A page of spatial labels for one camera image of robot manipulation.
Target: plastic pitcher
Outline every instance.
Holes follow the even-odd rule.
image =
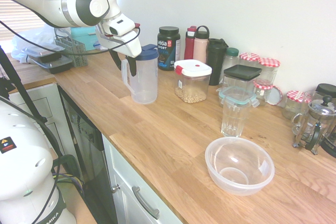
[[[135,76],[129,74],[128,61],[121,61],[122,80],[131,91],[131,97],[136,103],[149,104],[154,102],[158,97],[158,56],[159,53],[156,50],[156,45],[149,44],[143,46],[141,54],[136,57]]]

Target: red gingham lid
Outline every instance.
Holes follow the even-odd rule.
[[[260,56],[257,54],[254,54],[253,52],[244,52],[239,57],[243,60],[247,61],[257,61],[260,59]]]
[[[272,67],[272,68],[278,68],[280,67],[280,61],[272,58],[260,58],[259,64],[266,66],[266,67]]]
[[[263,90],[272,89],[274,86],[274,85],[270,85],[270,86],[261,85],[261,84],[258,84],[256,81],[253,81],[253,84],[256,88],[263,89]]]
[[[302,91],[298,91],[298,90],[291,90],[287,92],[287,97],[295,102],[303,102],[304,98],[305,98],[305,93]]]

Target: black square lid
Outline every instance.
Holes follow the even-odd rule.
[[[261,68],[254,68],[244,65],[234,65],[230,68],[227,68],[224,70],[224,74],[228,76],[235,77],[240,80],[249,81],[257,76],[259,76],[261,73]]]

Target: red water bottle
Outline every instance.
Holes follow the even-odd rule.
[[[195,43],[195,32],[197,27],[191,26],[187,29],[185,33],[185,50],[184,59],[190,60],[194,58],[194,43]]]

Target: clear plastic bowl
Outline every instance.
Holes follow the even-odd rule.
[[[210,143],[205,161],[216,185],[240,196],[260,191],[272,181],[275,173],[268,153],[240,137],[222,137]]]

